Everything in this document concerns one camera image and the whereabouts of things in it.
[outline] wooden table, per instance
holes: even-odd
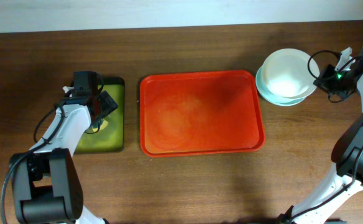
[[[332,104],[316,90],[280,107],[260,98],[264,147],[253,153],[150,158],[139,146],[138,81],[149,74],[245,69],[283,48],[354,55],[363,21],[0,34],[0,191],[9,158],[28,150],[39,119],[77,70],[126,82],[125,147],[77,155],[85,205],[111,223],[221,223],[275,218],[301,202],[331,167],[335,142],[360,115],[357,95]],[[334,59],[319,56],[322,68]],[[47,128],[49,121],[41,128]],[[15,223],[11,187],[7,217]],[[334,215],[363,223],[363,192]]]

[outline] orange tray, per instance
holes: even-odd
[[[245,70],[150,75],[140,84],[140,144],[149,156],[251,152],[264,141]]]

